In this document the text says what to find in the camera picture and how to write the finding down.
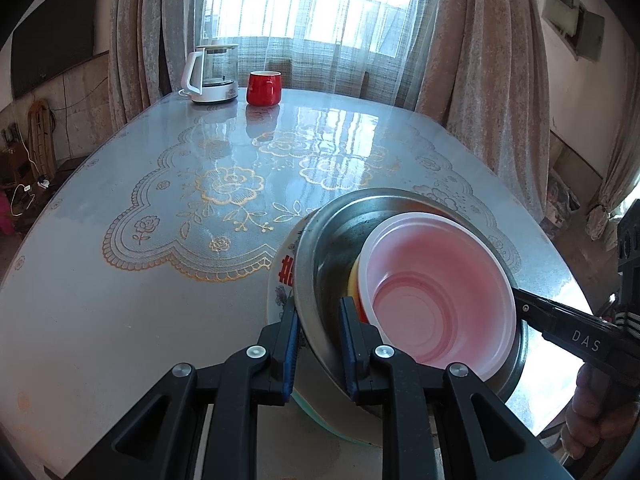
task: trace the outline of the kettle base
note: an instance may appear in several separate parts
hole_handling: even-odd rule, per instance
[[[202,88],[202,94],[192,94],[189,97],[194,103],[212,104],[231,101],[238,97],[238,83],[233,81],[228,85],[222,86],[205,86]]]

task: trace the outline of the blue gripper pad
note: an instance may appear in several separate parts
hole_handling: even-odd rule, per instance
[[[358,383],[356,375],[356,352],[351,336],[351,325],[353,321],[358,322],[350,316],[350,312],[355,316],[355,306],[352,298],[342,298],[338,311],[338,322],[340,325],[340,346],[342,347],[342,366],[344,367],[344,382],[351,400],[356,400],[358,394]]]
[[[298,360],[298,313],[292,313],[291,330],[287,339],[284,361],[282,364],[282,397],[284,402],[289,402],[293,391],[293,379],[296,375],[296,362]]]

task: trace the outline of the round table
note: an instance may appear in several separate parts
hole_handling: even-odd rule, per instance
[[[64,476],[174,364],[223,362],[265,325],[268,268],[307,212],[362,187],[457,211],[517,285],[588,311],[545,234],[497,177],[420,114],[285,90],[273,108],[171,94],[66,182],[0,289],[0,422],[32,470]],[[530,330],[507,405],[533,431],[580,361]],[[338,439],[295,403],[260,408],[258,477],[378,478],[381,450]]]

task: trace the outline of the red chinese character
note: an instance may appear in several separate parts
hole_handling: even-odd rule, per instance
[[[287,255],[284,257],[278,278],[280,283],[293,286],[293,258],[291,256]]]

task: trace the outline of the yellow bowl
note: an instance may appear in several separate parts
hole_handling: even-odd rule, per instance
[[[351,272],[349,273],[349,279],[347,281],[347,296],[351,296],[353,298],[353,303],[356,306],[356,313],[358,314],[358,319],[361,322],[368,323],[369,320],[364,313],[364,309],[362,304],[360,303],[360,292],[358,291],[358,263],[360,261],[360,255],[356,258],[356,261],[353,263],[353,267],[351,267]]]

